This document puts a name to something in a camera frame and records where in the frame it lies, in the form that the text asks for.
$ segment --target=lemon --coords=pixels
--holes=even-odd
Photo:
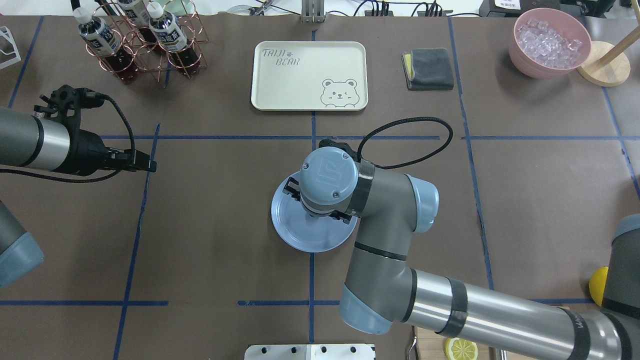
[[[599,268],[589,280],[589,293],[598,306],[602,306],[602,297],[604,296],[604,286],[607,283],[608,273],[608,267]]]
[[[478,346],[473,341],[461,338],[447,339],[444,342],[444,353],[449,360],[476,360]]]

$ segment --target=bear drawing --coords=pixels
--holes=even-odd
[[[354,79],[348,79],[343,83],[326,79],[322,82],[324,92],[320,101],[327,108],[355,108],[360,101],[360,96],[356,92],[357,84]]]

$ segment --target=round plate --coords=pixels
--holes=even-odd
[[[298,172],[291,175],[298,180]],[[352,217],[349,224],[330,217],[309,215],[300,202],[282,192],[289,178],[282,181],[271,201],[271,221],[278,235],[289,245],[306,252],[323,252],[344,243],[358,221]]]

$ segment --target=bottle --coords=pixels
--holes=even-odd
[[[144,0],[117,0],[118,6],[124,11],[129,20],[136,26],[142,40],[156,44],[157,39],[154,32],[149,29],[149,20],[151,17],[147,12],[147,6]],[[152,50],[162,52],[163,50],[155,45]]]
[[[176,69],[190,78],[198,74],[200,59],[195,50],[189,46],[187,36],[180,29],[175,15],[163,10],[158,3],[149,3],[147,11],[151,15],[149,28],[156,34],[158,41],[171,56]]]
[[[93,53],[106,61],[125,84],[133,81],[138,76],[138,65],[133,61],[133,55],[122,47],[122,39],[114,35],[104,20],[92,16],[86,8],[75,9],[74,17],[80,23],[80,36]]]

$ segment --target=white floor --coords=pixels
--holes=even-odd
[[[396,1],[406,3],[420,2],[419,0]],[[256,0],[194,0],[194,2],[197,6],[198,13],[202,15],[224,12],[235,5],[259,5]],[[82,6],[89,8],[95,8],[96,5],[93,0],[81,0],[80,3]],[[476,13],[481,3],[482,0],[438,0],[438,4],[445,10],[453,10],[454,13]],[[300,12],[301,8],[301,0],[274,0],[273,4],[294,12]],[[353,15],[353,12],[359,4],[360,0],[325,0],[324,7],[327,12],[330,10],[339,10]],[[371,7],[369,5],[363,6],[358,14],[363,15],[364,10],[367,8]],[[390,10],[394,12],[395,16],[409,16],[414,8],[414,4],[393,4]],[[71,5],[69,0],[0,0],[0,13],[3,15],[71,15]],[[267,11],[267,15],[280,15],[283,13],[285,12],[275,8]],[[633,18],[634,12],[630,8],[621,7],[618,0],[616,0],[613,9],[608,12],[606,16],[609,18]]]

